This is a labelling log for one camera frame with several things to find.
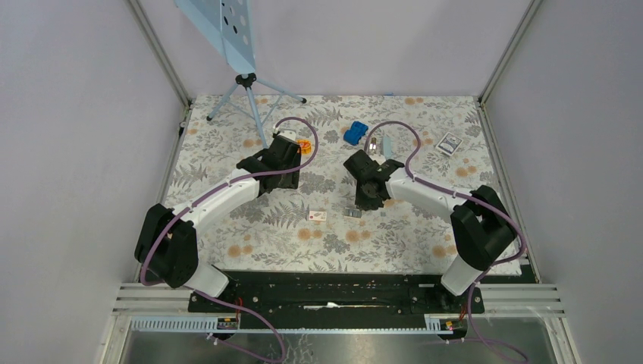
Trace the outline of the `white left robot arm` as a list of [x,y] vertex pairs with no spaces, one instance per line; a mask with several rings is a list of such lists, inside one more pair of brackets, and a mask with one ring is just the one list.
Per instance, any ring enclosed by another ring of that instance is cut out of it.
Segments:
[[172,208],[161,203],[151,207],[134,252],[142,265],[141,282],[198,290],[216,311],[229,310],[235,301],[229,277],[199,258],[197,240],[242,205],[275,189],[297,189],[300,165],[295,132],[277,132],[268,148],[237,163],[219,185],[195,201]]

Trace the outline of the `cardboard staple box sleeve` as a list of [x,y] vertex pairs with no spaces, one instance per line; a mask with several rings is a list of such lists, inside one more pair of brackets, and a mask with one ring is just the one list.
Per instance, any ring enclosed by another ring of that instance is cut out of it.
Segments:
[[327,221],[328,213],[326,211],[309,210],[308,220],[314,222]]

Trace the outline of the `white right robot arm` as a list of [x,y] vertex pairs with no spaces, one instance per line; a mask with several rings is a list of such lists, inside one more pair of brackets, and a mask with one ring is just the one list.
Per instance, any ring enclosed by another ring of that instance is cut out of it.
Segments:
[[481,185],[470,193],[442,187],[410,172],[402,162],[375,161],[359,150],[343,164],[356,180],[355,204],[363,211],[403,200],[442,218],[452,227],[456,258],[441,276],[434,295],[439,309],[454,312],[464,292],[497,261],[519,236],[495,190]]

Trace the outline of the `silver stapler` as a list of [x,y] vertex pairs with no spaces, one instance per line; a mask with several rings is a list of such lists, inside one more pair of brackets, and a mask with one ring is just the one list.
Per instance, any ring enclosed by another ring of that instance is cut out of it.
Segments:
[[392,153],[392,139],[388,136],[369,138],[368,153],[370,155],[381,156],[384,159],[391,159]]

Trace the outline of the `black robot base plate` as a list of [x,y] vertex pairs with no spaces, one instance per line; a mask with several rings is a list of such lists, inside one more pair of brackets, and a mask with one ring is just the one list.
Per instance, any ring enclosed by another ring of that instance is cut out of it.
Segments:
[[485,312],[444,289],[438,275],[229,271],[223,303],[251,309],[278,330],[420,329],[425,316],[460,319]]

